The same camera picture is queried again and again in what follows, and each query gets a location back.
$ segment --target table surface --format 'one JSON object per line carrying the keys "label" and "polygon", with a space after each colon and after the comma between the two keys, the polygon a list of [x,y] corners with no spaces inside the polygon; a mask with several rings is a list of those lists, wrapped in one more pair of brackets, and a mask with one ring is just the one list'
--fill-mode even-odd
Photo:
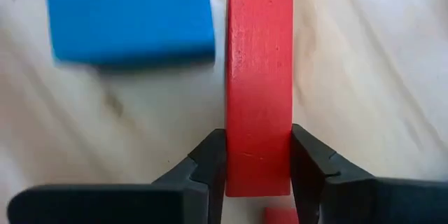
{"label": "table surface", "polygon": [[[45,0],[0,0],[0,208],[36,184],[150,183],[223,127],[225,2],[213,64],[107,75],[53,63]],[[372,174],[448,179],[446,0],[294,11],[294,122]],[[291,204],[226,198],[223,223]]]}

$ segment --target wooden block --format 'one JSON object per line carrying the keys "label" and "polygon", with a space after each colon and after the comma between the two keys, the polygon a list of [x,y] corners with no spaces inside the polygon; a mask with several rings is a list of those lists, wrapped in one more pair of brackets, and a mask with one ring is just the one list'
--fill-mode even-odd
{"label": "wooden block", "polygon": [[214,60],[210,0],[47,0],[53,54],[105,67]]}
{"label": "wooden block", "polygon": [[264,224],[299,224],[295,208],[265,208]]}
{"label": "wooden block", "polygon": [[290,194],[293,0],[228,0],[229,197]]}

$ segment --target blue wooden block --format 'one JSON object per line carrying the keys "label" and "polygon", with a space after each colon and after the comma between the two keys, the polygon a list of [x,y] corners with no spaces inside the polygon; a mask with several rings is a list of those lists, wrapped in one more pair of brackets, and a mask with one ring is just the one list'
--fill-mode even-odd
{"label": "blue wooden block", "polygon": [[213,60],[210,0],[47,0],[55,59],[106,66]]}

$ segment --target wood grain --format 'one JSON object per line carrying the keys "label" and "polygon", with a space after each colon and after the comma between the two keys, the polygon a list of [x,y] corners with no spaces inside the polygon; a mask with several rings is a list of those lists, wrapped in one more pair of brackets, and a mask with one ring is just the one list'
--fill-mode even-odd
{"label": "wood grain", "polygon": [[[40,183],[151,182],[223,127],[224,3],[214,64],[107,76],[53,64],[44,0],[0,0],[0,207]],[[293,122],[375,175],[447,180],[447,10],[295,0]],[[226,198],[223,223],[290,205]]]}
{"label": "wood grain", "polygon": [[230,197],[290,194],[293,0],[227,0]]}

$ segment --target red block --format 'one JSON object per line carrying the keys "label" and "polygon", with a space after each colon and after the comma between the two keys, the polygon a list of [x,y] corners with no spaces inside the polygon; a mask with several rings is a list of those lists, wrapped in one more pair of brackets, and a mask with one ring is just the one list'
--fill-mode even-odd
{"label": "red block", "polygon": [[228,0],[229,197],[290,194],[293,0]]}
{"label": "red block", "polygon": [[299,224],[294,208],[265,208],[263,224]]}

